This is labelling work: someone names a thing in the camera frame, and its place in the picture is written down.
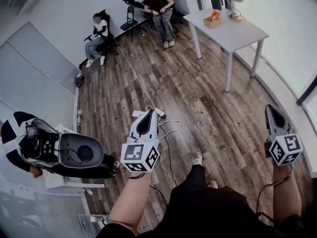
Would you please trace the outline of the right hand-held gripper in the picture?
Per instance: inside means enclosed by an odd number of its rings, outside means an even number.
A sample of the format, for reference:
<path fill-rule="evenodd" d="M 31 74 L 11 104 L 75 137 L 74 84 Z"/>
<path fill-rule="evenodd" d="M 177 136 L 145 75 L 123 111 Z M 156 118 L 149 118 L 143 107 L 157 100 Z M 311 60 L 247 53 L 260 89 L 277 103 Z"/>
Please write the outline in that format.
<path fill-rule="evenodd" d="M 269 134 L 281 133 L 265 142 L 265 154 L 272 157 L 277 166 L 293 164 L 303 152 L 302 141 L 294 128 L 290 128 L 288 116 L 277 106 L 268 104 L 264 110 Z"/>

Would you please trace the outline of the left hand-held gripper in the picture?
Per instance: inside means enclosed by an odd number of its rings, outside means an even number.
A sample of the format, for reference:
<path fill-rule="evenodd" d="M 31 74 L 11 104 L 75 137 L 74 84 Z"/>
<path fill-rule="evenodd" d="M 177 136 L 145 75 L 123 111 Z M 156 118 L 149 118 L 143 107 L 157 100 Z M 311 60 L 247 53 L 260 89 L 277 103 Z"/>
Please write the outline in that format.
<path fill-rule="evenodd" d="M 157 139 L 159 115 L 156 111 L 149 111 L 148 134 L 140 135 L 137 131 L 145 114 L 144 111 L 133 112 L 130 136 L 127 138 L 127 142 L 122 144 L 120 162 L 130 172 L 151 173 L 160 157 L 159 140 Z"/>

